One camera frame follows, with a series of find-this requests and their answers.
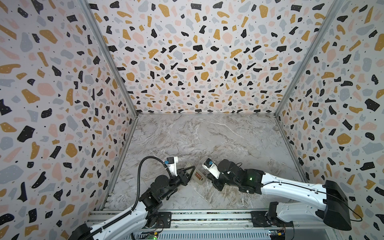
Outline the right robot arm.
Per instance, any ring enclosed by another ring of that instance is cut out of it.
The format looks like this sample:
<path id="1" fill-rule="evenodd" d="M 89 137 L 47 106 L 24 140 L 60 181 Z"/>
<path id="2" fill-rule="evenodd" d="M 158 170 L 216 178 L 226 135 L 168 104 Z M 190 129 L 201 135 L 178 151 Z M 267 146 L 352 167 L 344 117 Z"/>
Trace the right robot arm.
<path id="1" fill-rule="evenodd" d="M 323 222 L 336 230 L 352 230 L 352 209 L 348 198 L 334 181 L 327 180 L 324 184 L 291 181 L 261 170 L 244 170 L 226 159 L 219 164 L 207 159 L 203 167 L 209 171 L 208 178 L 218 191 L 222 191 L 224 186 L 232 186 L 241 193 L 293 200 L 292 203 L 270 203 L 266 219 L 272 226 L 290 222 Z"/>

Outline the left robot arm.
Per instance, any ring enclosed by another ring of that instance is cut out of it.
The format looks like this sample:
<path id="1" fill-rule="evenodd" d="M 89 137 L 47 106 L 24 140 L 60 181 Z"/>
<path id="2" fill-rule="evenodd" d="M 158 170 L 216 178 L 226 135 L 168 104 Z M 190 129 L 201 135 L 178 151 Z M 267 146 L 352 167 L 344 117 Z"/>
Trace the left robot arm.
<path id="1" fill-rule="evenodd" d="M 151 186 L 140 193 L 140 175 L 144 162 L 154 159 L 162 164 L 167 175 L 156 177 Z M 91 227 L 83 224 L 77 227 L 70 240 L 122 240 L 129 237 L 133 240 L 135 233 L 142 229 L 156 235 L 171 225 L 171 212 L 159 213 L 162 200 L 169 200 L 178 191 L 179 186 L 187 186 L 192 179 L 195 166 L 177 168 L 178 158 L 167 158 L 164 162 L 159 158 L 148 156 L 141 160 L 138 168 L 137 196 L 133 206 Z"/>

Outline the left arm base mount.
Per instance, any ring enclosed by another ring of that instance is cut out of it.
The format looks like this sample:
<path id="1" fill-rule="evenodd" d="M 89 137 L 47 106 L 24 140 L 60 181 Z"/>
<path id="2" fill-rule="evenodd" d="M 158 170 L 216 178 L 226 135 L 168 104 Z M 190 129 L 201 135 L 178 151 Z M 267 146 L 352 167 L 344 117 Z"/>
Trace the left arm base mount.
<path id="1" fill-rule="evenodd" d="M 146 217 L 146 228 L 169 229 L 171 227 L 172 212 L 157 212 Z"/>

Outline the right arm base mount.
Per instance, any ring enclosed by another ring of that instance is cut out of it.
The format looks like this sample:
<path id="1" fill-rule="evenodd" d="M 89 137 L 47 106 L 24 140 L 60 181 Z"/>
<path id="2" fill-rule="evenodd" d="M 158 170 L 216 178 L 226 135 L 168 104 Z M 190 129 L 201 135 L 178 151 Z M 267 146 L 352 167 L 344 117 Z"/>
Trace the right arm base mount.
<path id="1" fill-rule="evenodd" d="M 253 227 L 293 227 L 293 222 L 285 222 L 278 218 L 278 202 L 271 202 L 267 211 L 251 211 Z"/>

